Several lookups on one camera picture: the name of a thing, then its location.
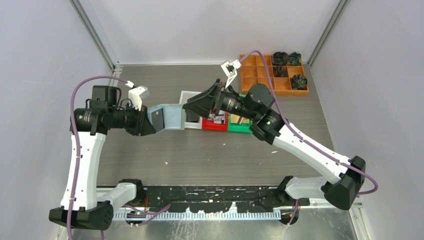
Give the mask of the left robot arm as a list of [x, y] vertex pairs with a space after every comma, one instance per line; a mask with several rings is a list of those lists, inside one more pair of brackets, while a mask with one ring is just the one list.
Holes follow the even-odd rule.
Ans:
[[128, 92], [125, 108], [118, 106], [118, 87], [95, 85], [88, 108], [72, 108], [72, 158], [67, 185], [59, 207], [49, 211], [48, 219], [69, 229], [105, 231], [114, 213], [123, 205], [141, 206], [146, 192], [140, 179], [123, 179], [101, 197], [97, 196], [100, 156], [111, 129], [124, 129], [132, 136], [156, 133], [142, 100], [148, 95], [145, 86]]

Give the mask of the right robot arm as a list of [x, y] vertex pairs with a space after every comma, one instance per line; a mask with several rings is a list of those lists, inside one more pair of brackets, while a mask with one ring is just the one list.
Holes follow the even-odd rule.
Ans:
[[258, 140], [293, 154], [321, 174], [310, 178], [286, 176], [275, 191], [281, 204], [325, 199], [338, 209], [349, 210], [365, 181], [365, 161], [359, 156], [340, 155], [303, 134], [272, 108], [274, 103], [264, 84], [255, 84], [246, 95], [240, 95], [218, 79], [209, 89], [189, 98], [183, 109], [203, 118], [224, 111], [248, 119], [249, 129]]

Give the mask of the green card holder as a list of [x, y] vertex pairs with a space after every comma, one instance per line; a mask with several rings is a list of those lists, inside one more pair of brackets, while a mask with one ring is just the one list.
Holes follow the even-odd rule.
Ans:
[[159, 104], [147, 110], [147, 116], [152, 123], [151, 113], [157, 109], [163, 108], [164, 130], [184, 130], [186, 113], [183, 104]]

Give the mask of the black credit card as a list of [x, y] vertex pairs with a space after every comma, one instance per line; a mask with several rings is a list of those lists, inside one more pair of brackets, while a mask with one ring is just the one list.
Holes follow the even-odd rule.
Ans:
[[165, 128], [163, 108], [159, 108], [151, 113], [151, 123], [157, 133]]

